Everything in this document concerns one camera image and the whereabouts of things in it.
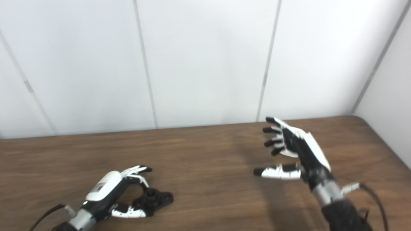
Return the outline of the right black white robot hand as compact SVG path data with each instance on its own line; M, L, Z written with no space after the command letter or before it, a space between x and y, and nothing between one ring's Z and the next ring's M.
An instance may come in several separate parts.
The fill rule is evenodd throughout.
M334 179L330 164L311 133L292 127L276 117L266 117L266 122L271 126L264 127L263 132L275 134L263 144L266 148L272 148L271 155L298 158L300 162L255 168L255 176L282 180L302 179L311 191L319 184Z

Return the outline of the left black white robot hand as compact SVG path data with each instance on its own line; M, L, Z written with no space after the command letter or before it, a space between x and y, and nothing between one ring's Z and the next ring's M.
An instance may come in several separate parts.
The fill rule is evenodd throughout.
M125 219L152 217L153 211L117 202L131 184L139 184L145 192L149 184L141 173L150 171L151 168L143 165L122 172L110 171L88 193L81 209L90 213L97 223L109 217Z

